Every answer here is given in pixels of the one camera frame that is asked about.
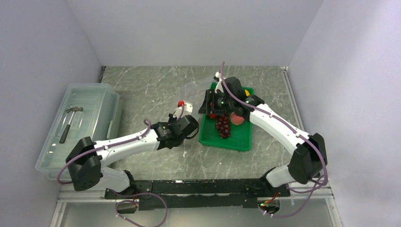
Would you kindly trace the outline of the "clear zip top bag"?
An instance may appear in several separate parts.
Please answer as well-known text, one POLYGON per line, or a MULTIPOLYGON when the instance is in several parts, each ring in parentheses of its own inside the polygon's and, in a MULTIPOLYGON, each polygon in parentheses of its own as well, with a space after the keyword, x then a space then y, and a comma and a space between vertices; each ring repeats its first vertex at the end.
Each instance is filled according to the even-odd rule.
POLYGON ((192 114, 196 120, 201 118, 201 114, 198 113, 203 100, 205 92, 210 88, 211 81, 208 79, 201 79, 197 81, 188 82, 180 86, 174 96, 174 104, 178 104, 178 101, 184 101, 192 103, 192 114))

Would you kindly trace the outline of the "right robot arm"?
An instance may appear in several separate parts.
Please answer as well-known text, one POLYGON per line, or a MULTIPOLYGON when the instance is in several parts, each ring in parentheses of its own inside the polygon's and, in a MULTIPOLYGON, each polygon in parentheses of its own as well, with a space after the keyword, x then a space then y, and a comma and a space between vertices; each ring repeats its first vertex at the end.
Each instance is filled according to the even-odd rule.
POLYGON ((291 155, 288 164, 275 167, 262 177, 264 181, 260 186, 264 195, 272 196, 279 186, 288 183, 307 184, 320 172, 327 174, 325 142, 320 134, 311 135, 293 126, 258 96, 246 95, 236 77, 225 78, 217 72, 213 79, 216 87, 206 90, 199 114, 224 116, 234 113, 265 130, 291 155))

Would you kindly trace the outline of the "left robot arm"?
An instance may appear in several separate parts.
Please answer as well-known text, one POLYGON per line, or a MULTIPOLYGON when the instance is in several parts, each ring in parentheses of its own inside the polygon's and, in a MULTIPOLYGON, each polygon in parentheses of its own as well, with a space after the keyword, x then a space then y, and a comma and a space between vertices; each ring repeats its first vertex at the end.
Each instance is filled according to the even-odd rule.
POLYGON ((154 124, 145 119, 144 123, 146 129, 112 140, 80 139, 62 168, 68 170, 74 190, 85 191, 101 184, 125 199, 131 198, 136 192, 132 174, 126 170, 112 169, 110 164, 139 153, 178 147, 199 131, 199 124, 191 115, 154 124))

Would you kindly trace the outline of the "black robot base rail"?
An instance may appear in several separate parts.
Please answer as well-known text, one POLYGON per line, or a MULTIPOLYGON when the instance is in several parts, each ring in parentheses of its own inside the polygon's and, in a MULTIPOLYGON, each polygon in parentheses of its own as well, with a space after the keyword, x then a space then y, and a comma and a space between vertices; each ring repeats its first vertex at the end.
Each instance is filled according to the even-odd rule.
POLYGON ((105 191, 107 200, 135 199, 139 210, 167 208, 256 208, 263 199, 289 197, 282 185, 274 188, 259 178, 203 180, 136 180, 123 192, 105 191))

